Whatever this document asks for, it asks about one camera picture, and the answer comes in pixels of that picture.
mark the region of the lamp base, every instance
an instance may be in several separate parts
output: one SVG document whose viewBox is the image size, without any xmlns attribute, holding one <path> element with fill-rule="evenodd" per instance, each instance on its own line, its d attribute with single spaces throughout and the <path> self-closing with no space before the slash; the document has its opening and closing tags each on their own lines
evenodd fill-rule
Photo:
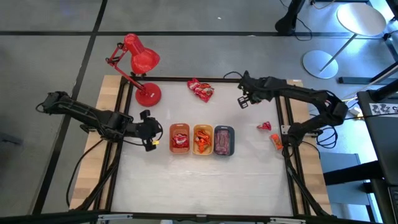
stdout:
<svg viewBox="0 0 398 224">
<path fill-rule="evenodd" d="M 141 90 L 136 91 L 136 100 L 137 102 L 146 107 L 154 106 L 156 105 L 159 101 L 160 98 L 162 97 L 162 92 L 159 88 L 154 83 L 145 83 L 143 84 L 145 88 L 145 92 Z"/>
<path fill-rule="evenodd" d="M 332 56 L 321 50 L 312 50 L 303 56 L 303 66 L 306 71 L 317 78 L 331 78 L 338 72 L 338 64 L 333 60 L 323 71 L 321 69 Z"/>
</svg>

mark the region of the concrete floor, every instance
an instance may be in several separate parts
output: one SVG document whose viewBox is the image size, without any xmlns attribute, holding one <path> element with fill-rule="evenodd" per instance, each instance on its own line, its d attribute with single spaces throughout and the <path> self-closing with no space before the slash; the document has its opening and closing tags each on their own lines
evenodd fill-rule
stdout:
<svg viewBox="0 0 398 224">
<path fill-rule="evenodd" d="M 386 3 L 373 6 L 389 20 Z M 100 0 L 0 1 L 0 31 L 92 31 Z M 341 3 L 324 10 L 304 5 L 299 15 L 313 32 L 347 32 L 336 19 Z M 106 7 L 99 31 L 261 31 L 275 32 L 274 24 L 285 14 L 278 0 L 113 0 Z M 398 22 L 389 24 L 394 30 Z M 297 31 L 307 30 L 298 23 Z M 0 143 L 0 217 L 29 213 L 39 180 L 48 163 L 61 116 L 34 111 L 50 91 L 70 92 L 90 36 L 0 35 L 0 131 L 24 140 L 22 146 Z M 398 47 L 398 34 L 392 43 Z M 347 37 L 314 37 L 301 42 L 295 37 L 143 36 L 144 45 L 161 56 L 149 75 L 221 77 L 235 70 L 249 70 L 253 77 L 274 76 L 303 80 L 306 87 L 327 89 L 343 97 L 361 86 L 340 85 L 335 78 L 321 80 L 309 75 L 301 58 L 309 50 L 333 54 Z M 123 36 L 98 36 L 85 72 L 78 100 L 95 105 L 103 75 L 117 75 L 104 61 Z M 337 58 L 336 77 L 373 77 L 394 62 L 382 39 L 354 40 Z M 128 71 L 127 60 L 120 67 Z M 63 145 L 44 212 L 66 211 L 65 191 L 73 167 L 81 156 L 87 135 L 72 121 Z M 366 126 L 347 121 L 337 128 L 338 145 L 321 151 L 358 153 L 361 162 L 376 159 Z M 366 220 L 364 207 L 342 217 Z"/>
</svg>

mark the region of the red snack bag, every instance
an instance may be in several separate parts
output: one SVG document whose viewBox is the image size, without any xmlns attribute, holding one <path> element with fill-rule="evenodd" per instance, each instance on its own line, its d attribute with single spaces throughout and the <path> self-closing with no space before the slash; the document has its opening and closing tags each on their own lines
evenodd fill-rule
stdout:
<svg viewBox="0 0 398 224">
<path fill-rule="evenodd" d="M 176 134 L 173 137 L 173 147 L 176 148 L 189 147 L 188 136 L 186 134 Z"/>
<path fill-rule="evenodd" d="M 214 93 L 214 88 L 207 83 L 200 83 L 196 78 L 192 78 L 192 81 L 188 81 L 187 85 L 196 96 L 199 96 L 199 98 L 206 103 Z"/>
<path fill-rule="evenodd" d="M 284 148 L 278 134 L 271 134 L 271 136 L 269 136 L 269 139 L 272 141 L 272 143 L 274 143 L 274 146 L 277 150 L 281 150 Z"/>
<path fill-rule="evenodd" d="M 269 121 L 264 122 L 262 124 L 260 124 L 259 126 L 257 126 L 258 129 L 264 129 L 264 130 L 271 130 L 271 124 Z"/>
</svg>

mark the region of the wooden table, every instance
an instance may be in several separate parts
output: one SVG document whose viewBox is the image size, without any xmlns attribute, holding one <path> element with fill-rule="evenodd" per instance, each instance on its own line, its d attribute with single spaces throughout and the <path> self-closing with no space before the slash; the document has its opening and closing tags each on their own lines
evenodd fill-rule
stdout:
<svg viewBox="0 0 398 224">
<path fill-rule="evenodd" d="M 116 98 L 118 96 L 120 81 L 121 76 L 119 75 L 104 76 L 96 108 L 98 108 L 99 110 L 114 110 Z M 300 80 L 289 80 L 288 83 L 292 85 L 302 86 L 302 82 Z M 127 85 L 125 86 L 124 95 L 122 97 L 120 112 L 124 110 L 124 105 L 127 97 L 126 89 Z M 290 100 L 290 102 L 292 105 L 292 112 L 295 122 L 301 123 L 310 118 L 306 103 L 297 100 Z M 284 114 L 284 120 L 287 121 L 287 113 L 284 106 L 285 103 L 283 98 L 281 98 L 281 104 Z M 99 140 L 100 136 L 97 133 L 89 133 L 85 150 L 89 149 Z M 315 145 L 314 138 L 305 137 L 304 141 Z M 100 145 L 97 146 L 96 149 L 87 154 L 87 156 L 82 160 L 70 204 L 71 209 L 79 206 L 98 183 L 98 180 L 100 178 L 101 166 L 103 164 L 105 148 L 106 142 L 102 142 Z M 111 157 L 113 156 L 115 149 L 116 144 L 114 144 L 113 146 Z M 301 144 L 299 149 L 306 186 L 312 193 L 315 200 L 322 206 L 322 208 L 326 212 L 331 214 L 331 207 L 326 191 L 325 180 L 323 179 L 323 172 L 318 152 L 312 146 L 309 146 L 307 144 Z M 105 208 L 105 201 L 106 197 L 108 196 L 108 184 L 109 181 L 104 187 L 101 201 L 99 204 L 99 208 L 102 209 Z M 295 186 L 295 193 L 299 213 L 303 214 L 301 193 L 297 186 Z"/>
</svg>

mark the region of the sticker label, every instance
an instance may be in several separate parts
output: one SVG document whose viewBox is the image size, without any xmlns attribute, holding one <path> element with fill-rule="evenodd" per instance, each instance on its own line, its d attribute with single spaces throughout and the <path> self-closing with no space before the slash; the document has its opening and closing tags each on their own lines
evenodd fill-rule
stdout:
<svg viewBox="0 0 398 224">
<path fill-rule="evenodd" d="M 392 103 L 370 103 L 369 106 L 371 108 L 372 115 L 398 113 L 398 104 L 392 104 Z M 397 117 L 398 118 L 398 114 L 386 115 L 386 116 Z"/>
</svg>

